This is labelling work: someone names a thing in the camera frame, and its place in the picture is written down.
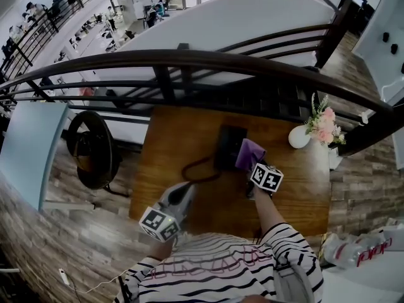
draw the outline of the tiled floor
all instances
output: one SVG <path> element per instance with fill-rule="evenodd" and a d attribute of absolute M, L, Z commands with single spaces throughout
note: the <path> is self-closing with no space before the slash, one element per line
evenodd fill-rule
<path fill-rule="evenodd" d="M 363 62 L 350 53 L 353 41 L 348 34 L 322 73 L 376 97 Z M 331 102 L 335 107 L 346 107 L 336 99 Z M 123 155 L 124 161 L 111 188 L 131 194 L 137 156 Z M 140 260 L 150 242 L 150 238 L 140 233 L 137 223 L 128 218 L 129 199 L 103 190 L 89 191 L 77 180 L 74 170 L 73 159 L 61 141 L 48 197 L 90 199 L 96 202 L 96 210 L 51 210 L 39 214 L 3 182 L 0 184 L 1 249 L 44 302 L 78 301 L 74 291 L 61 281 L 58 268 L 66 270 L 78 290 L 88 290 Z M 404 208 L 403 181 L 395 169 L 391 138 L 344 159 L 331 173 L 329 230 L 359 233 L 399 215 Z M 316 246 L 319 237 L 311 237 L 309 241 Z M 80 294 L 80 298 L 83 303 L 112 302 L 118 288 L 112 282 L 90 294 Z"/>

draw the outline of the white cable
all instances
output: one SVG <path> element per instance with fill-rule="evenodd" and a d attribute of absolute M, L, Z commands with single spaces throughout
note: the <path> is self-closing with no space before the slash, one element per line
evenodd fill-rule
<path fill-rule="evenodd" d="M 102 282 L 102 283 L 99 283 L 96 287 L 91 288 L 91 289 L 88 290 L 87 292 L 82 292 L 81 290 L 75 290 L 74 288 L 70 287 L 69 285 L 68 285 L 68 287 L 69 287 L 71 290 L 74 290 L 74 291 L 77 292 L 77 293 L 87 294 L 87 293 L 90 293 L 92 290 L 95 290 L 97 287 L 101 286 L 101 284 L 108 284 L 108 283 L 110 283 L 110 282 L 116 280 L 118 277 L 122 276 L 122 275 L 123 275 L 125 272 L 127 272 L 127 271 L 128 271 L 128 270 L 124 270 L 120 275 L 114 277 L 114 278 L 113 278 L 112 280 L 110 280 L 109 282 Z"/>

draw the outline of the water bottle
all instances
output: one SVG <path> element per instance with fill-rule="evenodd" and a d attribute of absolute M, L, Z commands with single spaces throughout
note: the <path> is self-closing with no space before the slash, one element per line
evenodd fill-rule
<path fill-rule="evenodd" d="M 336 234 L 331 234 L 324 243 L 324 258 L 338 267 L 357 267 L 360 254 L 366 250 L 360 244 L 342 241 Z"/>
<path fill-rule="evenodd" d="M 382 246 L 385 241 L 383 234 L 361 234 L 352 242 L 372 251 L 377 246 Z"/>

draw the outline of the black chair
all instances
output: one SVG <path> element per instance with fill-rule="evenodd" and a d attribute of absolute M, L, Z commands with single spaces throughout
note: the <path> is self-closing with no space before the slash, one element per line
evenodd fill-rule
<path fill-rule="evenodd" d="M 77 133 L 81 124 L 85 124 L 89 131 Z M 93 111 L 80 112 L 71 121 L 66 143 L 78 165 L 78 178 L 86 187 L 128 197 L 127 194 L 111 191 L 109 187 L 122 158 L 100 115 Z"/>

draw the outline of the hand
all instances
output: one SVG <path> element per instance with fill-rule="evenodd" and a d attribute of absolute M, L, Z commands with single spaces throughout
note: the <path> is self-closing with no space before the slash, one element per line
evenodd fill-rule
<path fill-rule="evenodd" d="M 170 257 L 173 243 L 174 243 L 174 237 L 167 242 L 156 241 L 156 243 L 150 246 L 148 256 L 157 258 L 159 260 L 164 260 Z"/>

